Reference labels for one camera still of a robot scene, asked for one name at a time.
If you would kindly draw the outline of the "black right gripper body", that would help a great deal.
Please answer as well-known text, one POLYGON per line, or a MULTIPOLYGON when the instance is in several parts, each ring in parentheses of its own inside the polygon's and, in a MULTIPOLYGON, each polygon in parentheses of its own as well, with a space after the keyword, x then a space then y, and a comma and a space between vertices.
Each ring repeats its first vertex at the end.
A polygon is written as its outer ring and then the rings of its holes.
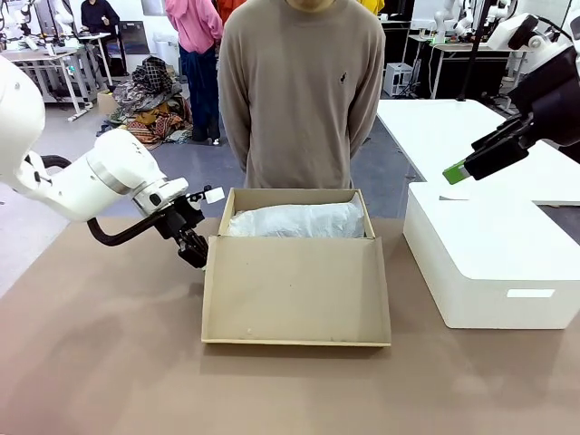
POLYGON ((544 94, 524 92, 520 111, 527 116, 522 147, 531 147, 539 140, 551 140, 560 146, 579 141, 579 91, 552 90, 544 94))

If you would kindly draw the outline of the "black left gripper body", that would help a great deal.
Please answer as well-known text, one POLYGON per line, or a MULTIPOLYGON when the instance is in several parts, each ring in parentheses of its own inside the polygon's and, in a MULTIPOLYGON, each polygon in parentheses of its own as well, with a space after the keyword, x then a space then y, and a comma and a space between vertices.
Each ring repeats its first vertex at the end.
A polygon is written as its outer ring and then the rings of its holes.
POLYGON ((164 239, 180 239, 188 230, 194 230, 204 220, 200 209, 201 197, 181 196, 160 211, 154 227, 164 239))

